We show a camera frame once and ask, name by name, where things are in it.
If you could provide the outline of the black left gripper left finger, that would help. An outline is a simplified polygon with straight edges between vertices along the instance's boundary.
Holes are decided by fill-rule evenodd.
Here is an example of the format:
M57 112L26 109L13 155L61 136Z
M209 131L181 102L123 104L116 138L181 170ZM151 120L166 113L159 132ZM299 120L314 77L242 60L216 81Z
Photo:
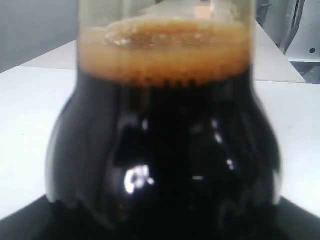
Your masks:
M43 195L0 221L2 240L109 240L110 234L79 204L67 207Z

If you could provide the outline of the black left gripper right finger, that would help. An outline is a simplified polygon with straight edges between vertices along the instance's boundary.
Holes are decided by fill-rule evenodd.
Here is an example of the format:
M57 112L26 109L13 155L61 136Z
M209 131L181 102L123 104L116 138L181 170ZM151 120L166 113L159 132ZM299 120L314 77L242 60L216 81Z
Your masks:
M318 240L320 218L286 199L241 194L219 198L221 240Z

